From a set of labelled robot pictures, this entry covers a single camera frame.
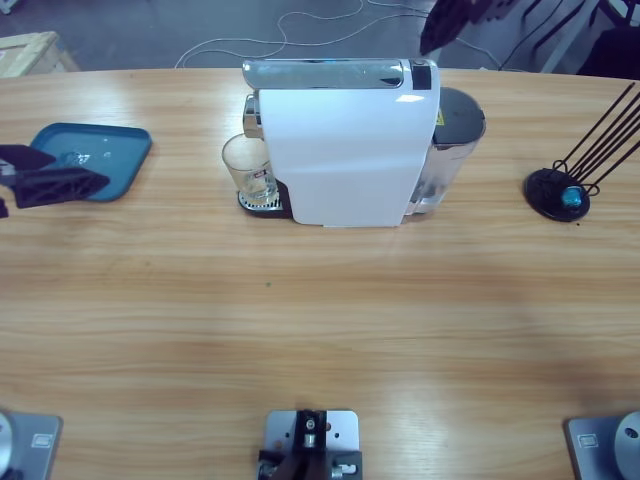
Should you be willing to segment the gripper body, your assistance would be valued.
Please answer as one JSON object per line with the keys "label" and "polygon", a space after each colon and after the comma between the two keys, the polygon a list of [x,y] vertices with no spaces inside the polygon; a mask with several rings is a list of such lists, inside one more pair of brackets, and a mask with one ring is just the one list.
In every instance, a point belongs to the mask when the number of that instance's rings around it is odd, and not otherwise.
{"label": "gripper body", "polygon": [[[5,160],[0,161],[0,174],[1,174],[1,185],[3,187],[8,188],[12,194],[15,194],[15,183],[16,183],[16,169],[15,166]],[[6,206],[5,200],[1,199],[0,201],[0,217],[2,219],[9,217],[9,210]]]}

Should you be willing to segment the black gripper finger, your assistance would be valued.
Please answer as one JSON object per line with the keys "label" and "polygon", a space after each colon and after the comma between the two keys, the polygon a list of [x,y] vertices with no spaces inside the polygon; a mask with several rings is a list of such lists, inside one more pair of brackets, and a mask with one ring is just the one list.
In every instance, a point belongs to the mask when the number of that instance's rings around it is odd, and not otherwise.
{"label": "black gripper finger", "polygon": [[18,208],[33,208],[84,200],[110,183],[102,174],[84,168],[18,172],[12,186]]}
{"label": "black gripper finger", "polygon": [[20,145],[0,145],[1,172],[40,170],[56,161],[56,157],[38,149]]}
{"label": "black gripper finger", "polygon": [[507,0],[477,0],[473,2],[474,23],[500,20],[507,12]]}
{"label": "black gripper finger", "polygon": [[428,55],[451,43],[469,22],[473,5],[473,1],[438,0],[425,20],[420,54]]}

